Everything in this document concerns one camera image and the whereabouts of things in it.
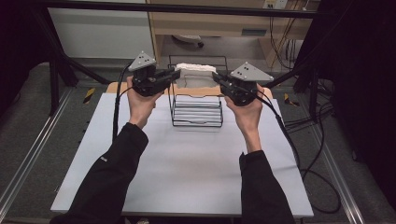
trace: metal rack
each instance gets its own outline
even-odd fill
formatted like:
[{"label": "metal rack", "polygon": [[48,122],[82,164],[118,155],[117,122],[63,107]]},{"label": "metal rack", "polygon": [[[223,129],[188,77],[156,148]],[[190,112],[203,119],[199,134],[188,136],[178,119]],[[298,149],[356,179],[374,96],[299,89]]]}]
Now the metal rack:
[{"label": "metal rack", "polygon": [[[227,58],[225,56],[205,55],[169,55],[168,67],[176,66],[175,58],[182,58],[183,63],[201,63],[225,70],[228,74]],[[191,96],[175,94],[175,86],[168,89],[169,108],[173,126],[183,127],[214,127],[220,128],[223,122],[220,95]]]}]

